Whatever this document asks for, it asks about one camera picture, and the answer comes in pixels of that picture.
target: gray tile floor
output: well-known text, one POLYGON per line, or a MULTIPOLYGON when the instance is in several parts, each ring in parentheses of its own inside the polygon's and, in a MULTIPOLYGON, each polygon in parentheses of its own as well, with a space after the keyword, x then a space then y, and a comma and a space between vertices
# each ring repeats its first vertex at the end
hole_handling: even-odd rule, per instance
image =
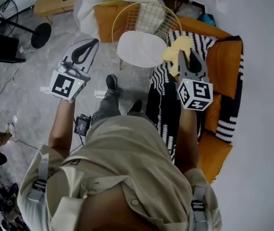
MULTIPOLYGON (((181 15, 197 17, 198 11, 198 8, 185 6, 181 15)), ((47 143, 59 103, 59 99, 46 94, 40 88, 49 86, 51 74, 68 46, 88 38, 77 28, 73 13, 62 13, 50 18, 52 35, 43 48, 32 52, 31 34, 15 29, 14 35, 20 40, 20 46, 24 48, 21 55, 26 58, 26 62, 0 63, 0 91, 20 68, 14 79, 0 94, 0 131, 5 130, 6 123, 14 123, 16 129, 14 140, 21 140, 36 148, 47 143)), ((42 22, 44 22, 42 19, 33 16, 32 10, 22 13, 19 17, 19 23, 29 28, 35 28, 42 22)), ((111 43, 100 44, 90 69, 91 80, 77 97, 75 116, 81 113, 91 116, 98 109, 102 93, 107 90, 106 76, 111 73, 118 76, 119 86, 123 90, 120 97, 120 112, 125 114, 137 99, 144 101, 143 109, 145 109, 151 70, 124 64, 123 70, 120 71, 119 58, 114 49, 111 43)), ((72 149, 80 144, 79 136, 73 134, 72 149)), ((9 141, 2 146, 0 152, 8 158, 8 162, 0 166, 4 185, 21 183, 36 151, 35 148, 21 142, 9 141)))

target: black stand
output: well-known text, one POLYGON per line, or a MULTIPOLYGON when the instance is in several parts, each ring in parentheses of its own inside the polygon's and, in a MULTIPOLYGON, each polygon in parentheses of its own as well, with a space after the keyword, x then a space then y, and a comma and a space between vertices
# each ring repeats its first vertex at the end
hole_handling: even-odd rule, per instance
POLYGON ((3 23, 10 24, 12 26, 18 27, 24 31, 32 33, 31 45, 35 49, 42 48, 50 38, 51 26, 48 23, 42 23, 42 24, 38 25, 37 28, 33 31, 27 27, 19 25, 19 24, 12 22, 10 20, 6 20, 2 17, 0 17, 0 21, 3 23))

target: white marker cube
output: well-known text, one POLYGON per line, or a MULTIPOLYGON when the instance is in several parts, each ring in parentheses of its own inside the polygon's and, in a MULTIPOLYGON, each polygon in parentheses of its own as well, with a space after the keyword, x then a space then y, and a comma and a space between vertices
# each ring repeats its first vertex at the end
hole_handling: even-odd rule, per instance
POLYGON ((65 73, 53 71, 50 80, 50 93, 57 98, 74 102, 80 91, 86 86, 85 81, 65 73))
POLYGON ((184 78, 177 92, 185 109, 204 111, 213 102, 211 83, 184 78))

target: shoe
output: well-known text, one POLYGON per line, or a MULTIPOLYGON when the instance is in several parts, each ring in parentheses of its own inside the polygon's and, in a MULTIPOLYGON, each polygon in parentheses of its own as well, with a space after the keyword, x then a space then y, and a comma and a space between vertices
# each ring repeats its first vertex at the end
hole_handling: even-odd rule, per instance
POLYGON ((132 108, 129 110, 129 112, 140 112, 142 108, 142 101, 141 100, 137 100, 132 108))
POLYGON ((118 80, 116 75, 107 75, 106 85, 108 89, 118 91, 118 80))
POLYGON ((9 133, 9 123, 6 124, 6 131, 5 133, 9 133))
POLYGON ((15 137, 15 127, 14 127, 13 123, 9 124, 9 133, 11 134, 12 138, 15 137))

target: black fan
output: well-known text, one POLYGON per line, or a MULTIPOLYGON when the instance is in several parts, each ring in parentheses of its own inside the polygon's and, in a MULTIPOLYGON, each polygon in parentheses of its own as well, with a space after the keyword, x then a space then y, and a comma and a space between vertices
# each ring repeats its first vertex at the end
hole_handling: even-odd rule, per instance
POLYGON ((40 24, 34 31, 21 26, 18 21, 18 9, 13 0, 0 0, 0 34, 9 36, 15 27, 32 33, 31 45, 35 49, 43 47, 50 38, 51 27, 48 23, 40 24))

